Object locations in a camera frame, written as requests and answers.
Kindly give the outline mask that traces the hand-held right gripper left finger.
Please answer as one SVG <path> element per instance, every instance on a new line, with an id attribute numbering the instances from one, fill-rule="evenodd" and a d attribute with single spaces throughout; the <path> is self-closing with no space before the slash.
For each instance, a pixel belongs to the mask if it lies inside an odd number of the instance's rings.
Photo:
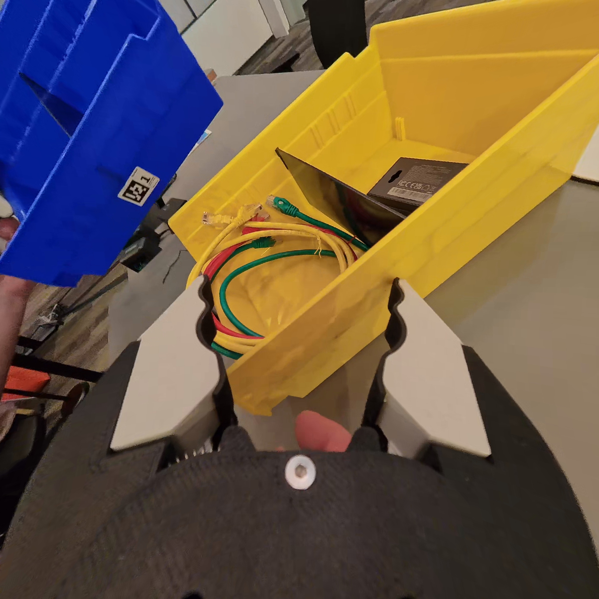
<path id="1" fill-rule="evenodd" d="M 213 306 L 210 281 L 201 275 L 133 343 L 111 450 L 168 440 L 177 452 L 212 452 L 236 426 L 226 368 L 212 346 Z"/>

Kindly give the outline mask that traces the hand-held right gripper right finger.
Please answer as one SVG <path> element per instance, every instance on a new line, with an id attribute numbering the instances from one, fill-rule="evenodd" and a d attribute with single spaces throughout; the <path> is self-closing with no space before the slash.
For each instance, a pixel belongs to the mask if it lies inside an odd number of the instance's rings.
<path id="1" fill-rule="evenodd" d="M 417 459 L 433 445 L 487 458 L 491 454 L 460 338 L 402 279 L 392 283 L 389 346 L 378 364 L 363 426 L 382 449 Z"/>

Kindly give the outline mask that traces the black network switch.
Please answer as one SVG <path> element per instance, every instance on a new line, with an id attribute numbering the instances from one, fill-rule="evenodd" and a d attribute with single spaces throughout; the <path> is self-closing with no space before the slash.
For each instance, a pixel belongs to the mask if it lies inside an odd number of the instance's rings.
<path id="1" fill-rule="evenodd" d="M 463 162 L 401 157 L 368 192 L 401 214 L 408 215 L 468 166 Z"/>

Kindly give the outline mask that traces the blue plastic bin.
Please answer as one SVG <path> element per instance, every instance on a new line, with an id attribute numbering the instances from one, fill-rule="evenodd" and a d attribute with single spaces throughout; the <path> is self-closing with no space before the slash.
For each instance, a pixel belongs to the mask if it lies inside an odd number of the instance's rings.
<path id="1" fill-rule="evenodd" d="M 159 1 L 5 1 L 1 274 L 104 274 L 222 105 Z"/>

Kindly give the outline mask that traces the yellow plastic bin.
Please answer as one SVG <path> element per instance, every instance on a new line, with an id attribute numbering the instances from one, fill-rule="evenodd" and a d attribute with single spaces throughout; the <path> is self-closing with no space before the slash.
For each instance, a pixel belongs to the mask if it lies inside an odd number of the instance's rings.
<path id="1" fill-rule="evenodd" d="M 266 340 L 227 369 L 235 403 L 269 416 L 383 333 L 392 281 L 422 297 L 563 185 L 598 126 L 598 1 L 496 1 L 374 26 L 171 219 L 199 260 L 235 216 L 281 195 L 318 216 L 281 148 L 368 192 L 401 156 L 470 161 L 364 258 L 282 259 L 231 285 Z"/>

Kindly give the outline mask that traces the person's right hand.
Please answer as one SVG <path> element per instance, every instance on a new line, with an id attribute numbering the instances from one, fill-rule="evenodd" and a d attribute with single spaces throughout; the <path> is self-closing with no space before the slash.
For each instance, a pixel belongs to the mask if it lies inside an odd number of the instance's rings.
<path id="1" fill-rule="evenodd" d="M 345 452 L 352 440 L 339 423 L 310 410 L 297 415 L 295 436 L 300 449 L 318 452 Z"/>

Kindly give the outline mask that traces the black electronic box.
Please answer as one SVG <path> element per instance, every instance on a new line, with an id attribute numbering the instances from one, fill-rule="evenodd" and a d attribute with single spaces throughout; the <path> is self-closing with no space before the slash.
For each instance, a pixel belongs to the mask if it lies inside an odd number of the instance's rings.
<path id="1" fill-rule="evenodd" d="M 118 261 L 129 270 L 139 273 L 161 250 L 158 241 L 145 236 L 125 247 Z"/>

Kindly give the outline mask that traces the black bin divider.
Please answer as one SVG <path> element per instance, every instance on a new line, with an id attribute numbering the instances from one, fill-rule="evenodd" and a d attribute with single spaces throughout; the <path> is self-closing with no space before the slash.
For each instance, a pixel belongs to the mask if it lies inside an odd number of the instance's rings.
<path id="1" fill-rule="evenodd" d="M 276 154 L 307 202 L 355 236 L 367 248 L 376 244 L 407 217 L 321 169 L 280 148 Z"/>

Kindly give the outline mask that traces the black office chair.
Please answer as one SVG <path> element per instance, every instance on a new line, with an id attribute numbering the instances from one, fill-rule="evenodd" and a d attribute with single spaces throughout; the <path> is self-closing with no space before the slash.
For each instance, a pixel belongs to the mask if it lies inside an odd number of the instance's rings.
<path id="1" fill-rule="evenodd" d="M 306 6 L 313 46 L 325 69 L 368 46 L 365 1 L 307 1 Z"/>

